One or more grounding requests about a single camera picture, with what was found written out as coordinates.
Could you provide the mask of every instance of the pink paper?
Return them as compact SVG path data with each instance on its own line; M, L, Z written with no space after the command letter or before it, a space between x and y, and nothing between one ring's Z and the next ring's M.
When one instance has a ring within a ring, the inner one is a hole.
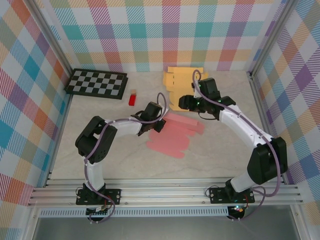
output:
M170 120L172 124L178 125L180 127L196 131L200 135L202 135L205 130L205 125L202 122L186 116L180 116L169 112L163 119L166 121Z
M195 131L180 127L168 120L161 132L150 131L151 141L148 141L146 146L154 151L181 159L185 156L182 151L188 149L190 143L188 136L195 134Z

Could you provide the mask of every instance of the cardboard sheet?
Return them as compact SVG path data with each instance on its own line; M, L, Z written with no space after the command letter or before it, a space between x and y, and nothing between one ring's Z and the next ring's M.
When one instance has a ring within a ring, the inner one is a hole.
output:
M174 111L187 111L179 107L179 99L184 95L193 95L191 87L192 74L198 69L201 72L202 79L208 77L208 73L203 73L203 67L168 67L168 72L163 73L163 84L166 90L170 92L170 108Z

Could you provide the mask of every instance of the plaid wallpaper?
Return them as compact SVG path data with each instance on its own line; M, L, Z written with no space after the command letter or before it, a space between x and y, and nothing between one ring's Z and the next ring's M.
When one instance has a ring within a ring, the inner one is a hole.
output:
M281 0L37 2L73 67L148 72L249 68Z
M0 2L0 240L15 240L45 177L68 80L23 0Z
M320 235L320 0L299 1L257 77L272 132L287 143L287 176Z
M253 61L251 62L251 65L250 65L249 69L246 69L246 71L251 72L252 69L254 68L254 66L255 66L255 64L256 64L256 62L258 60L258 57L260 56L261 51L264 49L264 47L265 47L265 45L267 43L267 40L268 40L272 30L274 29L274 27L276 25L276 22L277 22L278 18L281 16L282 11L284 10L284 7L285 7L287 1L288 0L281 0L281 3L279 5L278 9L276 10L276 13L275 13L274 17L273 17L273 19L272 19L267 31L265 32L265 34L263 36L263 39L262 39L262 41L261 41L261 43L259 45L259 48L258 48L258 50L256 51L256 53L254 55Z

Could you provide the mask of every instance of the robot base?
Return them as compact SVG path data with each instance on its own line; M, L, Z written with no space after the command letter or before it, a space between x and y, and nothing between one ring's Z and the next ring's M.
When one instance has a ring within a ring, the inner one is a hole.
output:
M106 185L99 189L99 193L109 197L115 203L120 204L121 189L106 189ZM91 191L86 184L83 184L83 189L77 192L76 205L110 205L111 202Z
M254 193L247 189L241 193L238 193L234 196L234 199L231 201L225 187L210 187L209 188L209 197L211 204L253 204L255 202Z
M228 219L242 219L245 216L246 208L242 211L235 209L233 206L228 206L229 216Z

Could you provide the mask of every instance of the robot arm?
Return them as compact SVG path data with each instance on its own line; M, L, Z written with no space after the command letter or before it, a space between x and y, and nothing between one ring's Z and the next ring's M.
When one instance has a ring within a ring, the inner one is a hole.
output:
M204 79L197 83L201 93L207 98L237 111L253 124L260 131L262 136L264 136L273 146L279 160L280 172L284 173L287 171L287 147L286 142L281 137L273 138L271 135L259 129L252 121L242 114L239 107L229 96L221 97L220 92L217 89L216 81L213 78ZM238 115L227 108L206 101L197 91L195 91L194 96L182 96L179 99L179 107L191 112L207 112L212 114L215 119L231 128L246 144L250 151L252 151L246 172L225 183L226 186L224 189L231 202L235 200L238 195L242 195L244 191L250 189L254 185L261 185L277 176L276 163L270 148L261 136Z
M101 141L94 152L94 154L88 159L87 163L87 176L88 181L91 183L95 190L103 191L105 187L105 181L102 172L102 160L106 157L109 149L112 145L114 138L122 137L124 135L138 135L154 129L158 133L164 127L166 121L164 119L159 119L154 123L141 123L150 122L156 120L162 111L168 111L168 109L163 109L157 103L150 102L144 111L137 112L136 114L129 117L128 121L117 121L113 122L111 120L104 120L99 116L95 116L87 124L85 129L79 135L75 141L75 146L78 148L78 152L84 158L91 153L95 147L98 139L96 135L99 135L107 123L109 126L105 129L103 136L101 136ZM90 191L88 183L85 183L87 189Z

